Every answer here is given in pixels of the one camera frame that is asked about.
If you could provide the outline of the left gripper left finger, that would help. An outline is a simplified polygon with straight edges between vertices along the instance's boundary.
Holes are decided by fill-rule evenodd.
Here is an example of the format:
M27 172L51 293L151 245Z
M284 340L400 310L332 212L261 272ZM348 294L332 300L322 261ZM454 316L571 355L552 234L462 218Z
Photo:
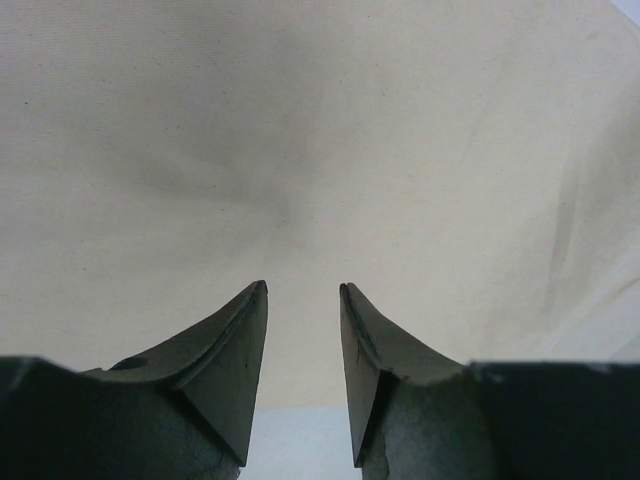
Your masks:
M1 360L5 479L234 479L246 464L268 318L264 281L110 369Z

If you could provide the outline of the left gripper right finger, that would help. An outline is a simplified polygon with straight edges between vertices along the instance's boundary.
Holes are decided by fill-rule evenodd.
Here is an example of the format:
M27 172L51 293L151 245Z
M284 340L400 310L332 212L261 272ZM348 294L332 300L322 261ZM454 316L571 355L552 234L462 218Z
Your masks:
M355 466L366 479L635 479L639 367L458 363L354 284L340 325Z

